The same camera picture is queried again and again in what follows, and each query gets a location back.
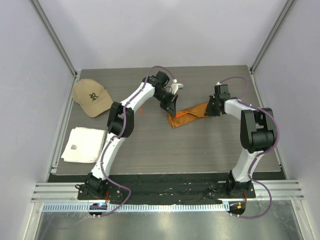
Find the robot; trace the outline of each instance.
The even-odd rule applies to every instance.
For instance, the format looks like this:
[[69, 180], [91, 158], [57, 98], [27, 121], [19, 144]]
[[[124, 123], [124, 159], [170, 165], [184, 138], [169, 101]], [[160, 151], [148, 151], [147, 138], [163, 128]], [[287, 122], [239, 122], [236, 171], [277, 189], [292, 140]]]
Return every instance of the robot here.
[[[107, 121], [108, 133], [102, 153], [96, 165], [87, 175], [85, 183], [76, 185], [79, 195], [88, 196], [87, 199], [99, 199], [105, 196], [108, 189], [107, 178], [115, 156], [122, 143], [134, 130], [135, 112], [147, 99], [155, 97], [160, 101], [162, 109], [173, 116], [176, 115], [177, 91], [183, 85], [173, 79], [171, 87], [167, 87], [169, 81], [170, 78], [164, 72], [159, 71], [155, 76], [144, 78], [138, 89], [127, 99], [112, 104]], [[262, 153], [269, 150], [277, 140], [276, 126], [269, 117], [273, 117], [273, 111], [270, 108], [262, 109], [263, 111], [250, 105], [244, 105], [237, 98], [231, 97], [227, 84], [216, 85], [214, 95], [209, 96], [206, 115], [220, 117], [229, 114], [240, 120], [242, 152], [221, 190], [226, 193], [228, 198], [238, 199], [239, 193], [252, 192], [252, 173], [261, 159]], [[244, 210], [245, 206], [230, 208], [230, 212], [237, 215], [241, 215]]]

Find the white cloth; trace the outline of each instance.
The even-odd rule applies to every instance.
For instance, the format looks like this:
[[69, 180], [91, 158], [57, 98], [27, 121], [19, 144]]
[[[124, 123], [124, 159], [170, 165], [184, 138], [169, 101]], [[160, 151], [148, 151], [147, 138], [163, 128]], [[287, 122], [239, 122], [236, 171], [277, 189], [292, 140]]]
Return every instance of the white cloth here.
[[95, 163], [102, 151], [106, 131], [85, 127], [71, 130], [62, 158], [65, 162]]

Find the cap brim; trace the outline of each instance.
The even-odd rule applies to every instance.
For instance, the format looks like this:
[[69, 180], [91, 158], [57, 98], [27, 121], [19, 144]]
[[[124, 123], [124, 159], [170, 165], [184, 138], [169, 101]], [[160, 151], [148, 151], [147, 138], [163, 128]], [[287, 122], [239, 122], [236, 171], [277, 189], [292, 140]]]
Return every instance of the cap brim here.
[[111, 97], [109, 96], [109, 94], [107, 94], [101, 101], [97, 102], [94, 105], [91, 105], [91, 106], [80, 105], [80, 106], [90, 118], [94, 118], [102, 114], [103, 112], [109, 110], [111, 108], [112, 103], [113, 102]]

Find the wooden table surface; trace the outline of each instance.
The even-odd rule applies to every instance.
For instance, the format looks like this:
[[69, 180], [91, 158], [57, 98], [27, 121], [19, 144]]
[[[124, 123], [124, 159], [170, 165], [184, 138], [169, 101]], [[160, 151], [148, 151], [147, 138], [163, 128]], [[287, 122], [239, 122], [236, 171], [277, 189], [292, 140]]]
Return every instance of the wooden table surface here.
[[[249, 82], [249, 92], [242, 99], [259, 105], [247, 66], [192, 66], [168, 68], [184, 88], [178, 91], [176, 108], [183, 110], [208, 102], [217, 82], [232, 76], [244, 76]], [[93, 79], [102, 84], [113, 101], [121, 102], [133, 93], [146, 76], [148, 68], [90, 69], [82, 70], [80, 79]], [[227, 81], [232, 97], [245, 89], [240, 78]], [[231, 115], [207, 117], [172, 128], [167, 112], [160, 108], [155, 98], [143, 104], [143, 116], [137, 111], [134, 131], [119, 149], [111, 174], [156, 173], [226, 173], [237, 163], [242, 146], [240, 121]], [[71, 129], [86, 127], [107, 130], [109, 111], [95, 118], [88, 117], [82, 108], [73, 103], [62, 151]], [[60, 159], [57, 175], [86, 175], [94, 164], [71, 163]], [[280, 171], [274, 152], [264, 156], [256, 171]]]

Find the floor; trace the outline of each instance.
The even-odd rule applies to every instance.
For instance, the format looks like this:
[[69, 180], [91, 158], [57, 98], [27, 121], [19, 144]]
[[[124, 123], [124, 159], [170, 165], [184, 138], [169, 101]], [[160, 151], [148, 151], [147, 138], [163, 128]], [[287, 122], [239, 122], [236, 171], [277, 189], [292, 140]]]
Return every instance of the floor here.
[[[178, 91], [177, 110], [208, 102], [214, 85], [228, 77], [244, 76], [251, 80], [247, 66], [170, 67], [184, 88]], [[102, 84], [113, 101], [121, 102], [136, 90], [148, 68], [82, 70], [80, 79], [93, 79]], [[241, 79], [227, 82], [232, 97], [239, 96], [246, 84]], [[242, 98], [258, 105], [252, 82]], [[107, 130], [109, 112], [88, 117], [77, 103], [73, 103], [62, 150], [65, 149], [71, 129], [86, 127]], [[111, 168], [111, 174], [155, 173], [227, 173], [237, 163], [242, 146], [240, 121], [231, 115], [207, 117], [187, 125], [172, 128], [167, 113], [155, 98], [143, 105], [143, 116], [137, 112], [132, 135], [126, 139]], [[59, 160], [57, 175], [86, 175], [94, 165]], [[274, 152], [267, 154], [256, 171], [280, 171]]]
[[[269, 201], [248, 201], [243, 215], [256, 216]], [[86, 212], [41, 215], [36, 240], [303, 240], [291, 201], [274, 201], [268, 214], [238, 219], [225, 211], [128, 212], [87, 219]], [[65, 227], [67, 230], [48, 226]]]

